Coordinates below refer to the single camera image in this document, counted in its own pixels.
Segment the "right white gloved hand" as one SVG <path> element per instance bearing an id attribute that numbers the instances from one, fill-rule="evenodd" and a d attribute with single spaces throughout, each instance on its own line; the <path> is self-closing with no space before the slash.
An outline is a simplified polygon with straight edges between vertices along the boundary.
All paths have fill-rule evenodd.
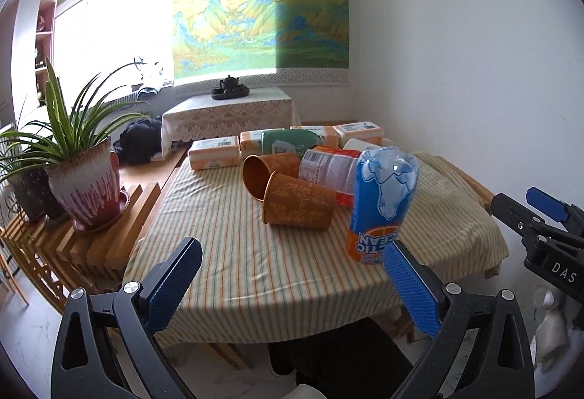
<path id="1" fill-rule="evenodd" d="M 536 313 L 543 317 L 531 339 L 535 396 L 555 390 L 573 367 L 568 323 L 562 308 L 565 296 L 555 288 L 538 287 L 534 292 Z"/>

